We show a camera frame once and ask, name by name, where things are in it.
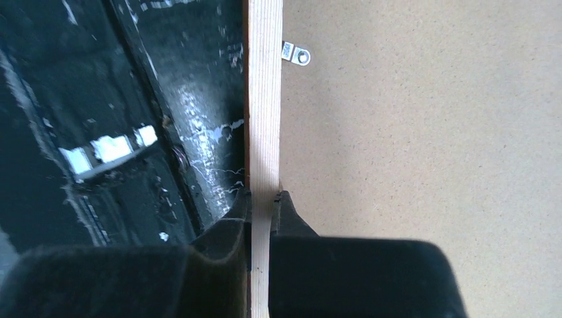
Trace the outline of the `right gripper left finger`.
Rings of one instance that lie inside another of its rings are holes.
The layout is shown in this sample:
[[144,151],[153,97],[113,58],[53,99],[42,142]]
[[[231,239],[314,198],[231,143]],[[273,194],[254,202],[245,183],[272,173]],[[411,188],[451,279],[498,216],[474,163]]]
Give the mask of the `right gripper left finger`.
[[247,317],[251,193],[187,245],[36,249],[1,286],[2,317]]

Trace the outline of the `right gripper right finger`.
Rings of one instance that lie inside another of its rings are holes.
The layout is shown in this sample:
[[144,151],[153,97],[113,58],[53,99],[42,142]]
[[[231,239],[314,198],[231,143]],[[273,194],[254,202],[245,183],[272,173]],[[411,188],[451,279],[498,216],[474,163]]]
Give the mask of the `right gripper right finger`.
[[465,317],[442,250],[420,240],[327,237],[280,192],[270,236],[271,317]]

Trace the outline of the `brown cardboard backing board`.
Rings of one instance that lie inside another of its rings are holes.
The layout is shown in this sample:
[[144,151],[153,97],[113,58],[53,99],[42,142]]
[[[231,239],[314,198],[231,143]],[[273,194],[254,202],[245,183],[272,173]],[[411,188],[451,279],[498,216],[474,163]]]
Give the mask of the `brown cardboard backing board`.
[[286,1],[281,178],[323,235],[447,255],[469,316],[561,316],[561,2]]

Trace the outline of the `brown wooden picture frame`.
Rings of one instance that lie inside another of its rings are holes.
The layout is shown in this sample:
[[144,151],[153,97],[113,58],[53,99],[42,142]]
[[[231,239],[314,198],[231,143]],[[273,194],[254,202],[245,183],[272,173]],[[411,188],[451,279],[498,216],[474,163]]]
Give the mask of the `brown wooden picture frame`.
[[280,189],[282,1],[245,1],[246,185],[251,191],[250,316],[268,317],[270,231]]

